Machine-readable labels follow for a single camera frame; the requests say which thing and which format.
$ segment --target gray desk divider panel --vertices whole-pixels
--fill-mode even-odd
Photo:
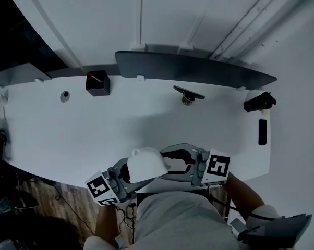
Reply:
[[[119,51],[115,59],[122,77],[208,83],[255,90],[276,77],[209,59],[149,52]]]
[[[51,80],[52,78],[30,63],[0,71],[0,86],[3,87],[19,83],[33,82],[35,79],[46,81]]]

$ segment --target white desk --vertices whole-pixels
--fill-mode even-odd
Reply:
[[[162,150],[189,143],[232,154],[231,172],[248,180],[269,172],[270,118],[243,109],[246,96],[260,91],[201,83],[110,76],[111,95],[93,97],[85,77],[56,78],[44,84],[12,85],[0,108],[0,126],[9,139],[10,164],[38,176],[76,186],[105,171],[138,147]],[[178,85],[199,94],[191,106],[181,103]],[[70,100],[60,102],[60,94]],[[268,121],[267,145],[258,145],[258,120]],[[185,183],[156,179],[147,191],[184,190]]]

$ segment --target black smartphone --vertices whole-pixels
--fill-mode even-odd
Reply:
[[[260,145],[267,144],[267,120],[259,119],[259,140]]]

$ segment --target red pen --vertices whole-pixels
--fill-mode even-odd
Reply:
[[[91,73],[88,72],[87,74],[88,74],[89,76],[95,78],[97,81],[102,82],[101,80],[99,80],[98,78],[96,78],[95,76],[93,76]]]

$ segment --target person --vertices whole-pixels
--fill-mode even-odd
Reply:
[[[265,205],[248,185],[229,173],[224,189],[241,212],[278,218],[274,207]],[[266,220],[242,214],[248,229]],[[86,239],[83,250],[118,248],[115,208],[100,208],[95,236]],[[247,249],[232,234],[212,204],[203,196],[188,192],[166,192],[147,197],[138,206],[135,243],[132,250],[143,249]]]

